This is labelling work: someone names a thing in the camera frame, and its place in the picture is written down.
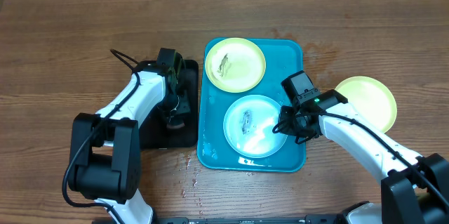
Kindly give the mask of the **yellow-green plate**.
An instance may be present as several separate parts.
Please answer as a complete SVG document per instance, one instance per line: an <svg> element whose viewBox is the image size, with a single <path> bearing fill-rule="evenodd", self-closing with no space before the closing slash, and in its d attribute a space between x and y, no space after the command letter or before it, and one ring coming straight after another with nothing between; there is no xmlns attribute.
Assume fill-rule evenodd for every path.
<svg viewBox="0 0 449 224"><path fill-rule="evenodd" d="M365 76L350 77L341 81L335 90L383 133L394 125L397 116L396 100L382 82Z"/></svg>
<svg viewBox="0 0 449 224"><path fill-rule="evenodd" d="M251 90L262 81L266 68L264 53L248 39L226 38L206 49L206 76L225 92Z"/></svg>

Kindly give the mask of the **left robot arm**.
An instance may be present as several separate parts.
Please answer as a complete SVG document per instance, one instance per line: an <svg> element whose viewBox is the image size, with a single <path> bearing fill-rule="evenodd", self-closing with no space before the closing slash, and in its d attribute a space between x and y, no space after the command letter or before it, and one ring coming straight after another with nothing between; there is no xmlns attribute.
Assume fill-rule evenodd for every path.
<svg viewBox="0 0 449 224"><path fill-rule="evenodd" d="M76 208L104 208L113 223L158 223L139 191L141 151L196 143L199 65L170 48L140 62L111 52L130 81L110 104L75 117L62 196Z"/></svg>

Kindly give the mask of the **light blue plate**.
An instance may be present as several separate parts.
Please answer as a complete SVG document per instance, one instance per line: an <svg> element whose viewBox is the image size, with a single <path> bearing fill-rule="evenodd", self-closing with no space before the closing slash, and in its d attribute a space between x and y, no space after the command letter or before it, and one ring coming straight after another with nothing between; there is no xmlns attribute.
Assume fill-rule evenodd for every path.
<svg viewBox="0 0 449 224"><path fill-rule="evenodd" d="M264 95L247 95L230 105L223 119L224 136L239 154L264 158L278 152L287 135L274 133L281 106Z"/></svg>

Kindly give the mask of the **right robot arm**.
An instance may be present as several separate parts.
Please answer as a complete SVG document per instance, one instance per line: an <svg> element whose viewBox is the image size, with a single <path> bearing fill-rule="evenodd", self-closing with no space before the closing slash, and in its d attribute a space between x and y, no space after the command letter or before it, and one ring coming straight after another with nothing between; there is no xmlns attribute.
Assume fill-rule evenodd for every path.
<svg viewBox="0 0 449 224"><path fill-rule="evenodd" d="M341 93L321 93L303 71L281 83L291 104L283 106L274 133L300 145L325 136L343 147L380 184L381 203L361 202L329 223L446 224L448 161L423 157L369 124Z"/></svg>

